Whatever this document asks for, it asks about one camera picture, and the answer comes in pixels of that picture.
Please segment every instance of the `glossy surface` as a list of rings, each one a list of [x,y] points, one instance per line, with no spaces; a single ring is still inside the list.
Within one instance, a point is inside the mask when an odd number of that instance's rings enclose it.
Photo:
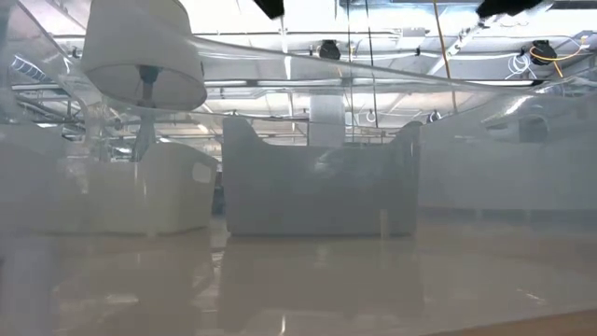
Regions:
[[[45,250],[52,272],[3,281],[46,298],[55,335],[425,335],[597,308],[597,236],[581,235],[425,220],[416,239],[229,238],[214,219],[22,240],[15,260]]]

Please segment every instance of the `lamp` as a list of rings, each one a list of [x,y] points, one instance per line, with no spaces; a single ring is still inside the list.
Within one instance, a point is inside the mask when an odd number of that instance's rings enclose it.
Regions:
[[[81,65],[106,96],[149,108],[205,102],[201,60],[177,0],[95,0]]]

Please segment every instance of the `white wall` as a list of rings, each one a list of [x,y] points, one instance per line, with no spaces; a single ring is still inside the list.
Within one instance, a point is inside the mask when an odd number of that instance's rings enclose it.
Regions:
[[[468,209],[597,209],[594,99],[529,101],[550,127],[545,144],[494,140],[491,106],[422,127],[419,205]],[[529,105],[515,114],[524,115]],[[585,117],[580,117],[585,110]]]

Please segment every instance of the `wire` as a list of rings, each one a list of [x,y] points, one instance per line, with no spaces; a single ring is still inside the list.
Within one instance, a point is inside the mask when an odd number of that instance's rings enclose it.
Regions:
[[[352,64],[353,63],[353,45],[351,44],[351,2],[348,1],[346,3],[346,20],[348,21],[348,63]],[[350,91],[351,91],[351,101],[350,101],[350,106],[351,106],[351,125],[353,125],[353,127],[351,127],[351,131],[353,134],[353,142],[354,142],[354,128],[356,127],[356,118],[354,117],[354,100],[353,100],[353,67],[350,67],[350,71],[351,71],[351,83],[350,83]]]
[[[526,71],[529,71],[531,75],[533,75],[533,77],[537,79],[537,76],[535,75],[533,70],[531,70],[531,59],[528,55],[512,56],[512,58],[510,58],[507,61],[507,68],[508,70],[510,70],[511,74],[504,79],[510,79],[511,77],[521,75]]]
[[[437,33],[439,34],[439,43],[441,44],[441,54],[443,55],[444,63],[446,64],[446,76],[448,77],[448,79],[451,79],[450,65],[448,64],[448,55],[446,54],[446,44],[444,43],[444,35],[441,33],[441,24],[439,24],[437,0],[433,0],[433,9],[436,12]]]
[[[560,75],[560,77],[563,78],[562,70],[560,69],[560,66],[558,65],[558,63],[554,62],[553,65],[555,65],[556,70],[558,71],[558,75]]]
[[[446,55],[446,43],[444,42],[444,34],[441,33],[441,24],[439,24],[439,10],[437,9],[437,0],[433,0],[433,9],[436,12],[437,34],[439,35],[439,43],[441,44],[441,54],[444,58],[444,65],[446,67],[446,77],[451,79],[450,64],[448,63],[448,55]],[[454,108],[454,114],[458,114],[458,107],[456,105],[456,91],[451,87],[451,104]]]
[[[533,55],[533,57],[535,57],[535,58],[537,58],[537,59],[539,59],[539,60],[542,60],[542,61],[557,62],[557,61],[568,60],[568,59],[571,59],[571,58],[573,58],[573,57],[577,56],[577,55],[578,55],[578,53],[580,53],[580,51],[584,49],[584,47],[583,47],[583,46],[584,46],[584,45],[580,45],[580,47],[578,48],[578,50],[577,50],[575,53],[573,53],[573,54],[570,54],[570,55],[568,55],[568,56],[564,56],[564,57],[558,57],[558,58],[549,58],[549,57],[543,57],[543,56],[539,56],[539,55],[537,55],[537,54],[535,54],[535,53],[533,52],[533,50],[535,50],[535,47],[532,47],[532,48],[529,50],[529,53],[530,53],[531,55]]]
[[[371,56],[371,67],[373,67],[373,42],[371,40],[371,21],[369,21],[369,1],[365,0],[365,11],[367,13],[367,29],[368,29],[368,36],[369,36],[369,54]],[[379,122],[377,119],[377,92],[376,92],[376,84],[375,84],[375,74],[371,72],[371,76],[373,77],[373,109],[375,111],[375,128],[379,128]]]

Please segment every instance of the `ceiling fixture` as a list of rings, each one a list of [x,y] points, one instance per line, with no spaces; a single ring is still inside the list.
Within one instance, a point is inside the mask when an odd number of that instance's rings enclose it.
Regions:
[[[255,3],[270,19],[276,19],[284,15],[283,0],[255,0]]]
[[[482,19],[493,15],[507,14],[515,16],[525,9],[539,5],[543,0],[485,0],[477,8],[477,14]]]
[[[437,110],[434,110],[427,116],[427,123],[432,123],[441,119],[441,115]]]
[[[338,49],[338,46],[336,46],[336,41],[324,40],[324,43],[319,47],[319,57],[329,60],[339,60],[340,50]]]
[[[536,40],[533,41],[533,47],[531,48],[531,62],[536,65],[548,65],[556,59],[558,54],[554,50],[547,40]]]
[[[149,108],[192,110],[205,101],[201,60],[177,0],[93,1],[81,65],[105,95]]]
[[[469,83],[500,86],[500,87],[533,87],[542,84],[542,79],[513,79],[513,80],[468,80]]]
[[[367,121],[368,122],[375,122],[377,118],[375,118],[375,113],[373,113],[372,109],[369,109],[369,112],[367,113]]]

